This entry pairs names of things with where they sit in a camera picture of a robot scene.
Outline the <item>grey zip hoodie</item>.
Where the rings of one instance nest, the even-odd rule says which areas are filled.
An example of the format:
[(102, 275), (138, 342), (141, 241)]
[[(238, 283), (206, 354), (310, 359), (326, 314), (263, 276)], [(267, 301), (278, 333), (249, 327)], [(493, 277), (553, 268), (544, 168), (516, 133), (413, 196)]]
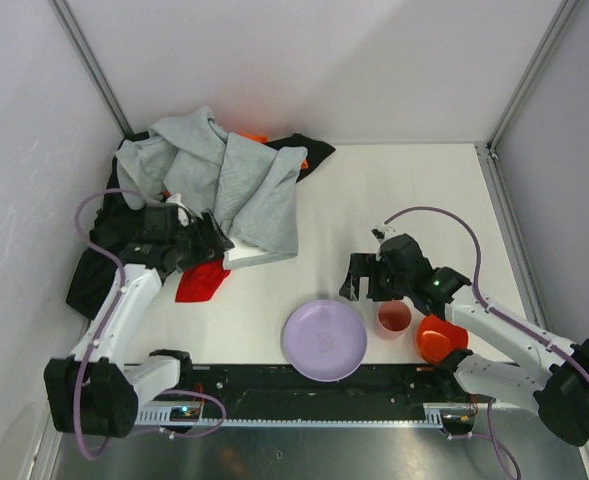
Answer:
[(306, 148), (274, 149), (228, 133), (208, 107), (162, 118), (148, 134), (115, 153), (131, 209), (168, 192), (196, 213), (210, 211), (234, 244), (223, 262), (228, 270), (297, 256), (296, 187)]

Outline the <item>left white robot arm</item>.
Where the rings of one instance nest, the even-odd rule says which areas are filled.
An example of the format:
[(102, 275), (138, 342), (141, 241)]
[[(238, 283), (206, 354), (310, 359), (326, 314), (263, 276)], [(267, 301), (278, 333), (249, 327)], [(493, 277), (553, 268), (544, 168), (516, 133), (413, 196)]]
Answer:
[(167, 277), (219, 259), (232, 246), (208, 210), (144, 207), (141, 228), (114, 257), (114, 280), (90, 328), (67, 357), (45, 367), (57, 431), (124, 438), (142, 407), (188, 378), (187, 352), (157, 349), (133, 367), (125, 353)]

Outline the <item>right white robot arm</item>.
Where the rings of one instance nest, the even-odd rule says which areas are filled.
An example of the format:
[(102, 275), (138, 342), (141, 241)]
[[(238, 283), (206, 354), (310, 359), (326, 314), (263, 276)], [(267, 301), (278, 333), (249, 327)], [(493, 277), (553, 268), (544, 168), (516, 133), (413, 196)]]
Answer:
[(467, 348), (446, 355), (470, 394), (493, 397), (534, 413), (573, 446), (589, 440), (589, 339), (576, 343), (499, 310), (466, 276), (434, 267), (409, 235), (381, 240), (375, 253), (353, 253), (340, 296), (356, 301), (360, 283), (375, 302), (410, 300), (422, 314), (461, 327), (508, 357), (491, 361)]

